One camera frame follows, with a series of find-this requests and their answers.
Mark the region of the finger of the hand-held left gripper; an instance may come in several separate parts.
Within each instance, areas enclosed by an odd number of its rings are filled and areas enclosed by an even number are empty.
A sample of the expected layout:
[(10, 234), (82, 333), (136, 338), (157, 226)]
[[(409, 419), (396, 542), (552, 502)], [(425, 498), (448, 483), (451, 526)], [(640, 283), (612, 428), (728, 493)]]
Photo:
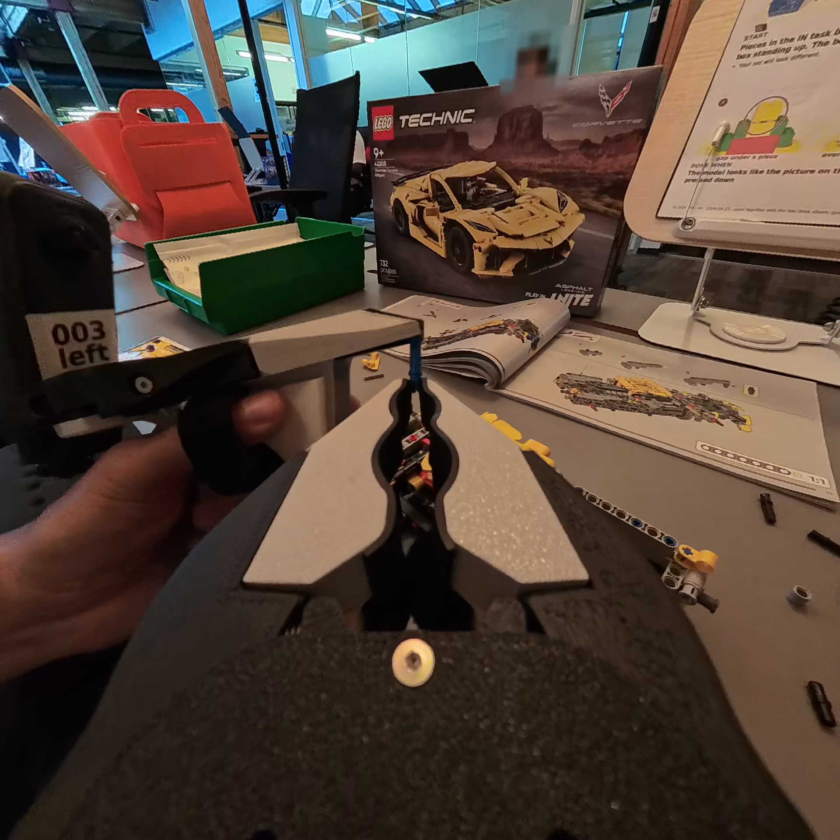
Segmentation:
[(257, 375), (249, 384), (296, 384), (324, 377), (335, 361), (423, 340), (424, 323), (391, 312), (355, 310), (248, 337)]

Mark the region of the green plastic bin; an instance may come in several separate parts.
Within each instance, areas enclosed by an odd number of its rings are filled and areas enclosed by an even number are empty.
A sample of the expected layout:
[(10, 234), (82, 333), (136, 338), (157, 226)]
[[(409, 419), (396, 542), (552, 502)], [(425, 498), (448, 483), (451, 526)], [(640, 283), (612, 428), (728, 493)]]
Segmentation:
[(363, 290), (362, 227), (306, 217), (291, 224), (298, 224), (303, 243), (201, 265), (201, 297), (168, 281), (154, 245), (248, 227), (147, 243), (144, 250), (150, 278), (161, 297), (223, 335), (240, 333)]

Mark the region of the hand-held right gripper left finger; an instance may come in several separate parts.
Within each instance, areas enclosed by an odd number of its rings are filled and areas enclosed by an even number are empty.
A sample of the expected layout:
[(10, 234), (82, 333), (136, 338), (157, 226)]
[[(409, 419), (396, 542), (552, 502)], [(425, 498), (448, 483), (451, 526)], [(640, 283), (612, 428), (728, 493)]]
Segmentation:
[(374, 450), (394, 426), (392, 381), (309, 449), (243, 583), (303, 594), (369, 594), (364, 553), (394, 503)]

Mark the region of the white paper packets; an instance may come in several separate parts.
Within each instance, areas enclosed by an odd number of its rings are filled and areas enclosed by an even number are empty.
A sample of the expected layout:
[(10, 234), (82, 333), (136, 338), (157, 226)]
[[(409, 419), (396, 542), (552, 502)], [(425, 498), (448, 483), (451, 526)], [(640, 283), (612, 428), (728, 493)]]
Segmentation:
[(204, 263), (304, 242), (298, 224), (247, 227), (234, 233), (164, 241), (154, 245), (172, 285), (200, 298), (200, 267)]

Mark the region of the toy car chassis model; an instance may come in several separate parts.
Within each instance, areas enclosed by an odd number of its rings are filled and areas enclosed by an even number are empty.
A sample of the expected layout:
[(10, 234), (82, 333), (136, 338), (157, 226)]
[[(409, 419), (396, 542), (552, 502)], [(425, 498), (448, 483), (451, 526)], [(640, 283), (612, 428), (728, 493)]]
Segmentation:
[[(401, 502), (403, 518), (412, 523), (415, 532), (437, 532), (430, 438), (419, 413), (412, 411), (402, 439), (402, 463), (392, 485)], [(574, 491), (595, 510), (598, 524), (618, 524), (622, 537), (644, 553), (665, 587), (676, 593), (684, 604), (702, 606), (709, 613), (718, 609), (718, 600), (706, 592), (707, 579), (718, 564), (718, 556), (714, 552), (694, 549), (584, 487), (575, 486)]]

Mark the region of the toy car set box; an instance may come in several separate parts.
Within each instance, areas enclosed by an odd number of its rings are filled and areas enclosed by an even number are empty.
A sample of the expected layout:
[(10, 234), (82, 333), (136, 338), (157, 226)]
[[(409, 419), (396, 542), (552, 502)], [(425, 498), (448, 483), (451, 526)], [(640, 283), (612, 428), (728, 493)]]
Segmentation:
[(380, 285), (551, 298), (593, 318), (662, 76), (647, 66), (369, 102)]

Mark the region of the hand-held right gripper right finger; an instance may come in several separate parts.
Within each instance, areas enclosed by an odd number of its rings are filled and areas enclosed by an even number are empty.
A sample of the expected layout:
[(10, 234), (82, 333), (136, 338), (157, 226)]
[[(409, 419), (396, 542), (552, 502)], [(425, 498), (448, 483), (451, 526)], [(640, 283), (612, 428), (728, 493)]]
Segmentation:
[(590, 582), (526, 453), (441, 385), (425, 381), (423, 422), (439, 537), (459, 594), (529, 594)]

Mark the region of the orange tote bag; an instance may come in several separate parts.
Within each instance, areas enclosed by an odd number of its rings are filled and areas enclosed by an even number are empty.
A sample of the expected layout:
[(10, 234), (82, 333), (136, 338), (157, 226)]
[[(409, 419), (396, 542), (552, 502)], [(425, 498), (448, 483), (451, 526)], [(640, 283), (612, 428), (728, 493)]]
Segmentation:
[(63, 133), (137, 207), (115, 235), (131, 245), (256, 223), (228, 130), (169, 89), (123, 93), (116, 112)]

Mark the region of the grey desk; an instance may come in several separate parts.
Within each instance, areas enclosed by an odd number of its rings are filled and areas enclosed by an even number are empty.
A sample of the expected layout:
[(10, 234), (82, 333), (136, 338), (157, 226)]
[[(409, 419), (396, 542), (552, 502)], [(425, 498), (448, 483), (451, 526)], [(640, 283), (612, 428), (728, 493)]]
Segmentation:
[[(741, 725), (818, 838), (838, 838), (838, 729), (823, 728), (805, 694), (821, 682), (838, 715), (838, 558), (806, 538), (838, 542), (838, 511), (761, 487), (600, 429), (436, 374), (477, 413), (493, 411), (550, 446), (561, 473), (695, 548), (719, 554), (708, 586), (719, 609), (687, 615), (712, 657)], [(786, 596), (803, 585), (797, 609)]]

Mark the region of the open instruction booklet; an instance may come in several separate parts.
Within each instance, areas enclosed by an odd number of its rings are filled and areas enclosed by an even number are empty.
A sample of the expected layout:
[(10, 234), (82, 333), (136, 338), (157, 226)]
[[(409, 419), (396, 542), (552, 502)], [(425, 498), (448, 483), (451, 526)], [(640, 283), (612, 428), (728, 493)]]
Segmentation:
[(816, 385), (570, 328), (561, 301), (411, 296), (428, 369), (798, 497), (838, 504)]

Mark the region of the person's left hand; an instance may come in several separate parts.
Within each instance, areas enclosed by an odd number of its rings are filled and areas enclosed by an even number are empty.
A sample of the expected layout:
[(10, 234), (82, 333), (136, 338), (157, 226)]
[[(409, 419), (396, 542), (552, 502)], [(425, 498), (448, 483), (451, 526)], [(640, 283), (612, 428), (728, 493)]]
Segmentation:
[(191, 547), (244, 498), (195, 481), (174, 427), (112, 447), (2, 535), (2, 683), (126, 641)]

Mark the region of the black office chair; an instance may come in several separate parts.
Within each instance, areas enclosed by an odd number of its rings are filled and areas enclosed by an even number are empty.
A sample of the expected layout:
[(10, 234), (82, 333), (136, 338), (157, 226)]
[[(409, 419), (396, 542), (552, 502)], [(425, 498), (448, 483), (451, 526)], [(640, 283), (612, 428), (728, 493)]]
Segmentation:
[(259, 222), (272, 207), (297, 217), (349, 224), (354, 147), (360, 110), (361, 75), (297, 91), (297, 115), (287, 187), (250, 195)]

